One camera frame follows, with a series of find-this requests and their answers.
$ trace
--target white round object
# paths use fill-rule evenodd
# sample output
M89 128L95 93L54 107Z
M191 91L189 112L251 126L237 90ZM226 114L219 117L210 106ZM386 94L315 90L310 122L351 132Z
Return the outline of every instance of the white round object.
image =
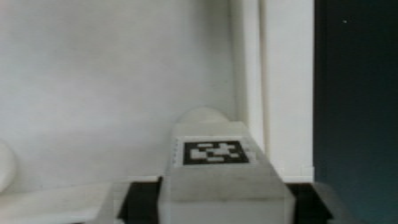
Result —
M230 122L226 115L210 107L194 109L180 119L180 123L219 123Z
M11 149L0 142L0 193L10 187L17 176L17 158Z

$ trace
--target black base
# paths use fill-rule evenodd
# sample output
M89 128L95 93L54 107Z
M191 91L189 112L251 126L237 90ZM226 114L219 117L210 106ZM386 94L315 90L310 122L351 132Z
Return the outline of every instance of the black base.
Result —
M162 180L132 183L120 219L127 224L159 224L159 193ZM328 210L313 185L288 184L297 199L296 224L328 224L333 214Z

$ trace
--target white wall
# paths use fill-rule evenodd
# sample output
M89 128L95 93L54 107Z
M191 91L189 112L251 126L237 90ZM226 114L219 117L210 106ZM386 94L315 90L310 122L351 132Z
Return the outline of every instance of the white wall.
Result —
M271 160L288 182L313 181L313 0L262 0Z
M8 192L159 175L182 114L235 119L228 0L0 1Z
M260 0L232 0L239 120L265 147Z

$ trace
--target dark panel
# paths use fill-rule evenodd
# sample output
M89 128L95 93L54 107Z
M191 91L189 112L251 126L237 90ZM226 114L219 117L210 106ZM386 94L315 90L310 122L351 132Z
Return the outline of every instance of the dark panel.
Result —
M398 223L397 10L393 0L317 0L317 180L372 224Z

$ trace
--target white backdrop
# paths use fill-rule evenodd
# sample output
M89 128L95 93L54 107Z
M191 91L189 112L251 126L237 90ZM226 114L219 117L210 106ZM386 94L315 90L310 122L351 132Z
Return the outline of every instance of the white backdrop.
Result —
M0 1L8 190L159 175L198 106L235 119L228 0Z

